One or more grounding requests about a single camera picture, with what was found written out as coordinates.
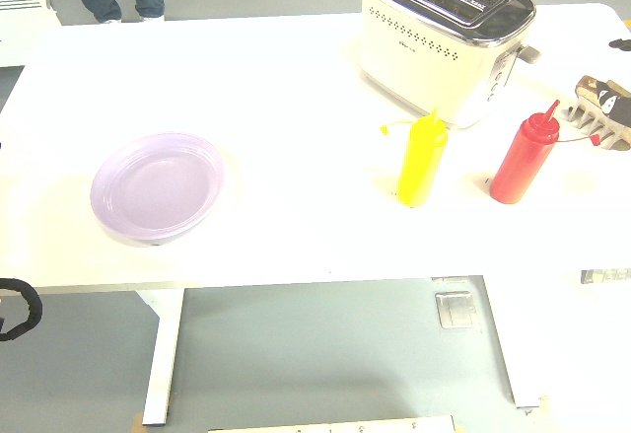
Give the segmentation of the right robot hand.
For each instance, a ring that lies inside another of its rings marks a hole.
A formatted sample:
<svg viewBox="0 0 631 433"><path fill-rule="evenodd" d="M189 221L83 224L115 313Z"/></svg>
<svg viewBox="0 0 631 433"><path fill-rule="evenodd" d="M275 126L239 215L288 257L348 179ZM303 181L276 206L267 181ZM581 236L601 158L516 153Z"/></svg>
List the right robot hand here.
<svg viewBox="0 0 631 433"><path fill-rule="evenodd" d="M630 126L630 99L604 82L596 82L596 96L602 113L614 122Z"/></svg>

